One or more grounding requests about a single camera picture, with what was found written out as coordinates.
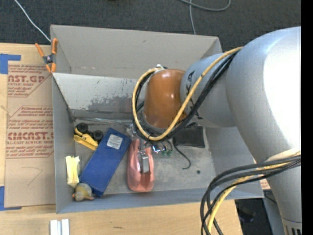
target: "metal bracket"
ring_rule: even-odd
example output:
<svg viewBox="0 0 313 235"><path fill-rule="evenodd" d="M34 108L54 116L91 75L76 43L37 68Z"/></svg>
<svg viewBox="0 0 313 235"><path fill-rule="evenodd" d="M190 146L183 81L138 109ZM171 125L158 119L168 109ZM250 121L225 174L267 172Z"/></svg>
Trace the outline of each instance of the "metal bracket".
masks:
<svg viewBox="0 0 313 235"><path fill-rule="evenodd" d="M50 220L50 235L69 235L69 219Z"/></svg>

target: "gray carpet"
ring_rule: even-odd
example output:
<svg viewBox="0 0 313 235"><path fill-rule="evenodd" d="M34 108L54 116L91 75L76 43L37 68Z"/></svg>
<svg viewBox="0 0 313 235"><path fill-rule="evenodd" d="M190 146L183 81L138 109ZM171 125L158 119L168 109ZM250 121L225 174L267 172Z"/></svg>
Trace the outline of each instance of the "gray carpet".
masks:
<svg viewBox="0 0 313 235"><path fill-rule="evenodd" d="M178 0L18 0L49 36L51 24L193 34L189 6ZM193 0L221 8L227 0ZM301 0L231 0L221 12L194 8L198 35L219 37L223 50L247 44L265 33L301 25ZM13 0L0 0L0 42L49 44ZM244 235L271 235L261 199L241 200L255 213L243 222Z"/></svg>

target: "blue box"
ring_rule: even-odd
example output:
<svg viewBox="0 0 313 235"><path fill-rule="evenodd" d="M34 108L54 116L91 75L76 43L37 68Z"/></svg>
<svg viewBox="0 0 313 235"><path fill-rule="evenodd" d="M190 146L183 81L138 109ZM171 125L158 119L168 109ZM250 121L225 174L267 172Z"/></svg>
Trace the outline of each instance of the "blue box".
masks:
<svg viewBox="0 0 313 235"><path fill-rule="evenodd" d="M109 128L79 176L80 182L88 184L93 193L101 197L131 141L126 135Z"/></svg>

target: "white cable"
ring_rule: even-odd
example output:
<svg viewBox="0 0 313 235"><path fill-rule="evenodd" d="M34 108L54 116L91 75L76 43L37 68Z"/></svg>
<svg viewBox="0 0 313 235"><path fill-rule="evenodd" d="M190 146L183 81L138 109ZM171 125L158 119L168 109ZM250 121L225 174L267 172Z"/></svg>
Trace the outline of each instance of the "white cable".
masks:
<svg viewBox="0 0 313 235"><path fill-rule="evenodd" d="M21 6L21 4L17 1L17 0L14 0L14 2L17 3L17 5L21 8L22 12L24 12L24 14L26 15L27 19L31 22L31 24L40 31L40 33L43 34L43 36L49 41L51 42L51 40L47 37L47 35L37 26L35 25L35 23L31 20L31 18L29 17L29 15L27 14L27 12L25 11L25 9Z"/></svg>

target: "cardboard sheet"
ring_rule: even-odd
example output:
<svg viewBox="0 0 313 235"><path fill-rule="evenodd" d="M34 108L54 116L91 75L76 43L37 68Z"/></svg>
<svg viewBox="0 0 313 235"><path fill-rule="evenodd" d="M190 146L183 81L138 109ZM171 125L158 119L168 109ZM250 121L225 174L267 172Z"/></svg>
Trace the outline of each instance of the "cardboard sheet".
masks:
<svg viewBox="0 0 313 235"><path fill-rule="evenodd" d="M51 53L50 46L42 49ZM7 105L2 107L7 117L4 173L1 168L4 207L54 204L51 74L35 45L0 44L0 53L21 56L20 61L8 62L3 79L7 83L2 91L7 92Z"/></svg>

